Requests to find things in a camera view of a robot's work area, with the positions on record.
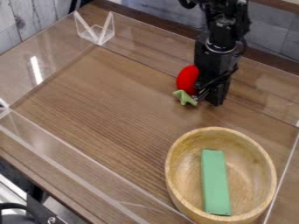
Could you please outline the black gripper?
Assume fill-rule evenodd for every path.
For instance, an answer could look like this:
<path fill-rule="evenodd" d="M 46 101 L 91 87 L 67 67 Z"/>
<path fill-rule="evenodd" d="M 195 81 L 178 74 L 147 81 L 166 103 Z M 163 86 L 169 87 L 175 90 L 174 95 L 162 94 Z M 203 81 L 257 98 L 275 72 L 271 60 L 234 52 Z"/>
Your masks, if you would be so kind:
<path fill-rule="evenodd" d="M 221 106 L 230 90 L 231 75 L 239 68 L 243 54 L 239 42 L 218 45 L 209 39 L 198 40 L 194 48 L 194 65 L 199 69 L 195 80 L 195 100 Z"/>

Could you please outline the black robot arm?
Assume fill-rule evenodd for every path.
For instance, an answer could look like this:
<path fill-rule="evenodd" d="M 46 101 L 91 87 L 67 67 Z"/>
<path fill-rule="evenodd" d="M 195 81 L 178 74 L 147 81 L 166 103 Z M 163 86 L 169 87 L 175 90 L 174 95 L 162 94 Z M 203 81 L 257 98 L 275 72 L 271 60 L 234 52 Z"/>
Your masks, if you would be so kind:
<path fill-rule="evenodd" d="M 247 50 L 250 31 L 249 0 L 178 0 L 182 7 L 205 12 L 207 31 L 195 40 L 194 65 L 201 74 L 193 86 L 195 99 L 214 106 L 223 104 L 231 76 Z"/>

